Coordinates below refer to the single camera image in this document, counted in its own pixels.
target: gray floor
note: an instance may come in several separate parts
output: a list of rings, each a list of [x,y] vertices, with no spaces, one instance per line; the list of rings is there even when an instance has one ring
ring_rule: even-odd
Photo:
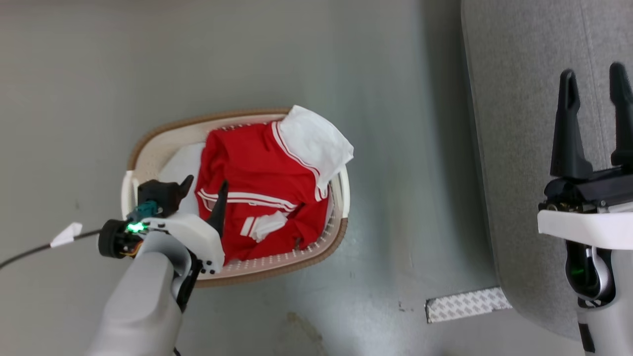
[[[425,323],[425,299],[496,284],[459,22],[457,0],[0,0],[0,258],[118,217],[152,127],[296,103],[356,147],[346,239],[197,290],[183,355],[580,355],[513,311]],[[83,241],[3,270],[0,355],[81,354],[125,268]]]

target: black cable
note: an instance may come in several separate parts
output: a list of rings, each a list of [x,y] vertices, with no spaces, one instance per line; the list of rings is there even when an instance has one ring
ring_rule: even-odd
[[[90,236],[96,235],[96,234],[98,234],[100,232],[101,232],[101,229],[84,232],[83,234],[79,234],[79,235],[75,236],[73,238],[73,241],[77,241],[77,240],[84,239],[84,238],[89,238]],[[41,252],[41,251],[44,251],[44,250],[48,250],[50,248],[51,248],[51,244],[47,243],[46,245],[42,245],[40,247],[36,247],[36,248],[33,248],[33,249],[29,250],[29,251],[23,252],[23,253],[21,253],[19,255],[15,255],[15,256],[9,258],[8,260],[4,261],[3,263],[1,263],[0,264],[0,269],[5,268],[7,265],[12,264],[13,262],[16,262],[17,260],[21,260],[21,259],[23,259],[23,258],[25,258],[27,256],[33,255],[34,253],[38,253],[38,252]]]

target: white cable tag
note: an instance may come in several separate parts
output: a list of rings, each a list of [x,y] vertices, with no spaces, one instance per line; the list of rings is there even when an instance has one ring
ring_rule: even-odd
[[[51,242],[51,248],[71,243],[75,240],[75,236],[81,234],[84,226],[79,222],[71,223],[64,231],[60,232]]]

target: green led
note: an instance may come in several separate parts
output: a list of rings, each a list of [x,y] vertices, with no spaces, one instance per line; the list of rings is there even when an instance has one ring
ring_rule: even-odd
[[[143,225],[142,222],[137,222],[136,224],[128,224],[127,230],[133,233],[141,232],[145,230],[146,226]]]

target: basket rim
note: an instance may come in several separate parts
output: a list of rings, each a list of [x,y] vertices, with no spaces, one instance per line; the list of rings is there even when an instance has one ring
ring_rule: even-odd
[[[186,127],[190,125],[196,125],[207,121],[214,120],[222,120],[225,118],[234,118],[234,117],[244,117],[244,116],[259,116],[259,115],[287,115],[290,112],[291,108],[283,107],[283,108],[260,108],[260,109],[250,109],[250,110],[233,110],[233,111],[223,111],[220,113],[215,113],[211,115],[202,115],[198,117],[185,118],[182,120],[170,122],[159,127],[156,127],[149,131],[147,134],[143,135],[134,146],[130,154],[130,158],[127,162],[127,170],[134,171],[136,169],[136,163],[141,155],[141,151],[145,148],[145,145],[149,143],[154,137],[170,131],[179,129],[181,127]],[[295,264],[285,265],[281,267],[276,267],[270,270],[263,270],[260,272],[255,272],[251,274],[244,274],[241,276],[232,276],[232,277],[219,277],[214,279],[203,279],[196,281],[196,288],[208,288],[208,287],[217,287],[217,286],[228,286],[231,284],[239,284],[239,283],[248,283],[260,281],[262,279],[280,276],[282,274],[294,272],[299,269],[303,269],[305,267],[309,267],[311,265],[315,265],[327,257],[329,257],[333,252],[339,247],[343,237],[345,236],[345,232],[347,231],[348,226],[348,218],[344,217],[341,219],[341,225],[339,226],[339,231],[336,234],[336,237],[332,241],[331,244],[321,253],[315,255],[314,257],[306,258],[300,262]]]

